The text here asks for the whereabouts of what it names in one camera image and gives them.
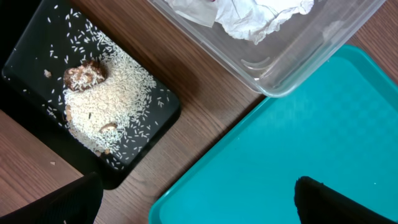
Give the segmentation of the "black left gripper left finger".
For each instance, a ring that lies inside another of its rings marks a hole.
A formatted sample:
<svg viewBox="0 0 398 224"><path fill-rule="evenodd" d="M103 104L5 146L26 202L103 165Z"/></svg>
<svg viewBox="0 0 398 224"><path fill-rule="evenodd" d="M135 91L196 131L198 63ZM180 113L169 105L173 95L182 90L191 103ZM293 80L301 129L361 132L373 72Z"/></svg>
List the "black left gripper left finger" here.
<svg viewBox="0 0 398 224"><path fill-rule="evenodd" d="M1 217L1 223L93 223L103 198L100 176L92 172Z"/></svg>

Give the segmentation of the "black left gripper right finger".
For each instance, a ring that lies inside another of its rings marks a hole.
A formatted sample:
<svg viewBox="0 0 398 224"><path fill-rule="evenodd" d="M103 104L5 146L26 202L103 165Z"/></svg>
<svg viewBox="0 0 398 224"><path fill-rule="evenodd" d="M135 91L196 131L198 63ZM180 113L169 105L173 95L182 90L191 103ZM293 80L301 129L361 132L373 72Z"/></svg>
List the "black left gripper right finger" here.
<svg viewBox="0 0 398 224"><path fill-rule="evenodd" d="M307 176L295 183L294 203L301 224L395 224Z"/></svg>

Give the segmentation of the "brown food scrap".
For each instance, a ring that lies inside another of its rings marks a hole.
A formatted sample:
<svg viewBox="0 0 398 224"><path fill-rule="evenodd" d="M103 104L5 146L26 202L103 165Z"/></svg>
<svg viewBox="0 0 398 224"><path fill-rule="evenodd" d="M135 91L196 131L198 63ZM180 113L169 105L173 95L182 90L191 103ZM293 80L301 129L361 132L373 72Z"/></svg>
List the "brown food scrap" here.
<svg viewBox="0 0 398 224"><path fill-rule="evenodd" d="M83 92L103 83L107 78L107 69L98 61L89 60L79 67L65 70L63 82L71 91Z"/></svg>

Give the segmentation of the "white napkin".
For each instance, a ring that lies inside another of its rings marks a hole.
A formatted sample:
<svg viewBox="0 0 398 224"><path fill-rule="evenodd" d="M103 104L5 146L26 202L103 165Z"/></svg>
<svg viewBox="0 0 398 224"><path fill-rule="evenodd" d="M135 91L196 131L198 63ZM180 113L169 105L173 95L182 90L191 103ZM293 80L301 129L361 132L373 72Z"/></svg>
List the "white napkin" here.
<svg viewBox="0 0 398 224"><path fill-rule="evenodd" d="M308 14L313 0L165 0L185 19L205 27L219 23L234 39L258 44L295 14Z"/></svg>

